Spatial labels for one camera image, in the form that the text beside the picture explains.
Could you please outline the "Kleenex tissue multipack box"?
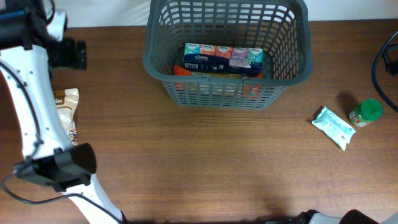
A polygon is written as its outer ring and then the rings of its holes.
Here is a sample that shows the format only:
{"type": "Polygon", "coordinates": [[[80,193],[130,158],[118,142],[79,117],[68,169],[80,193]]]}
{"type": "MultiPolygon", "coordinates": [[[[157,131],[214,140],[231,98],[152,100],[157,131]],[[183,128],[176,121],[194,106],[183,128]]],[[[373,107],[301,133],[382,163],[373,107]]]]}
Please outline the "Kleenex tissue multipack box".
{"type": "Polygon", "coordinates": [[[256,77],[262,72],[264,51],[257,48],[186,43],[185,68],[198,72],[232,73],[256,77]]]}

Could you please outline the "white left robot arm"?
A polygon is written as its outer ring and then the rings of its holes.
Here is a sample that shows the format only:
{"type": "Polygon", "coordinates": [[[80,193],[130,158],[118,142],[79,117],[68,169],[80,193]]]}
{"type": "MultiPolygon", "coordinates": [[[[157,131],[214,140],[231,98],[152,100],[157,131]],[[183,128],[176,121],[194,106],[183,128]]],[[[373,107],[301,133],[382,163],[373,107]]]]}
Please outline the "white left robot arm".
{"type": "Polygon", "coordinates": [[[47,14],[42,1],[1,1],[1,73],[19,120],[24,157],[11,176],[70,198],[90,223],[126,223],[99,183],[93,148],[74,146],[57,113],[51,69],[86,68],[86,44],[64,37],[67,24],[65,11],[47,14]]]}

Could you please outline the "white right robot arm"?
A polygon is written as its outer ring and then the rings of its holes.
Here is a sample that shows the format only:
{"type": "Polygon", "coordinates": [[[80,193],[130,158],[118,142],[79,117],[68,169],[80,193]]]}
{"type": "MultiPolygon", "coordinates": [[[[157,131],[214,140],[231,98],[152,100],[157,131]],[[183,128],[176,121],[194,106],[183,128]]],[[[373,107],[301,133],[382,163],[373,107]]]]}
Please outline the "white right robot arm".
{"type": "Polygon", "coordinates": [[[318,210],[308,210],[292,219],[294,224],[397,224],[397,212],[384,221],[377,222],[359,210],[349,210],[342,217],[329,216],[318,210]]]}

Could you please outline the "grey plastic basket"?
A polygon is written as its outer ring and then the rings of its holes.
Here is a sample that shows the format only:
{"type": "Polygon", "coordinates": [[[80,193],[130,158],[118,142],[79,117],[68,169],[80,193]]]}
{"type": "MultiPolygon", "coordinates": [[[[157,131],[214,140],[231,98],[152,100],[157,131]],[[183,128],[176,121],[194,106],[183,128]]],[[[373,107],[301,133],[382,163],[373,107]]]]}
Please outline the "grey plastic basket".
{"type": "Polygon", "coordinates": [[[311,75],[307,5],[303,0],[153,0],[143,63],[181,105],[264,109],[311,75]],[[261,76],[178,76],[174,66],[183,65],[186,43],[262,49],[261,76]]]}

